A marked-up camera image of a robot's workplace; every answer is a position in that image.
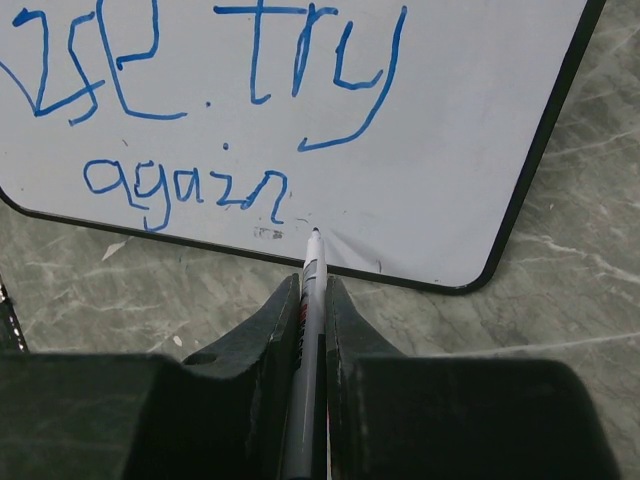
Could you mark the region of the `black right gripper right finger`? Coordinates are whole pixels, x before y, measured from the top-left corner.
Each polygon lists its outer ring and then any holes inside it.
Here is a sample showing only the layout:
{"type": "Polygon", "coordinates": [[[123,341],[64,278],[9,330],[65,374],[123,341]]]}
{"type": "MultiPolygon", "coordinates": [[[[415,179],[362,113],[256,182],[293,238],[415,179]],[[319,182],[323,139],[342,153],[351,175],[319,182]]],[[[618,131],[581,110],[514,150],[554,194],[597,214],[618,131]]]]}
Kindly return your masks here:
{"type": "Polygon", "coordinates": [[[402,354],[326,293],[331,473],[336,479],[617,479],[594,403],[566,364],[402,354]]]}

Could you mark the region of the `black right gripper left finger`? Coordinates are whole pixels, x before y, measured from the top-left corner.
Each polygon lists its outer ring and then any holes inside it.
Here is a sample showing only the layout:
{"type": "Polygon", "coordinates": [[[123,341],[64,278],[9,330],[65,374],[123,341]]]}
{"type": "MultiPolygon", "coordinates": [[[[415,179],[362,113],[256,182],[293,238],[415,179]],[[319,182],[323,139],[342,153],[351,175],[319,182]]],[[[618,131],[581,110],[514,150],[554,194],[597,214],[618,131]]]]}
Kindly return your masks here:
{"type": "Polygon", "coordinates": [[[5,479],[272,479],[292,366],[299,278],[182,361],[36,354],[1,298],[5,479]]]}

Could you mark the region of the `white whiteboard marker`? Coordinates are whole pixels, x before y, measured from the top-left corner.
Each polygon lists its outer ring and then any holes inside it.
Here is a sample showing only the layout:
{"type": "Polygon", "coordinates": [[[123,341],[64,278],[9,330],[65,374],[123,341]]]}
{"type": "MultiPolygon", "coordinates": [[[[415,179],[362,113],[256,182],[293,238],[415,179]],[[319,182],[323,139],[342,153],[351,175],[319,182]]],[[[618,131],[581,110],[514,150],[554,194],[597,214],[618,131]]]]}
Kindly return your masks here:
{"type": "Polygon", "coordinates": [[[299,305],[299,338],[287,412],[283,479],[326,477],[327,405],[324,241],[314,228],[307,242],[299,305]]]}

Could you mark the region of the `small black-framed whiteboard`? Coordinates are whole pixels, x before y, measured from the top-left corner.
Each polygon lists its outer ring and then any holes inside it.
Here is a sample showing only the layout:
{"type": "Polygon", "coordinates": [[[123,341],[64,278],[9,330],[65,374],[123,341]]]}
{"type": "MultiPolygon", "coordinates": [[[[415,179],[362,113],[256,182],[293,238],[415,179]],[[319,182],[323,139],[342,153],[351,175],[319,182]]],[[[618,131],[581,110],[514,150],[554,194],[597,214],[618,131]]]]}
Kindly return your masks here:
{"type": "Polygon", "coordinates": [[[33,217],[468,292],[600,1],[5,1],[1,197],[33,217]]]}

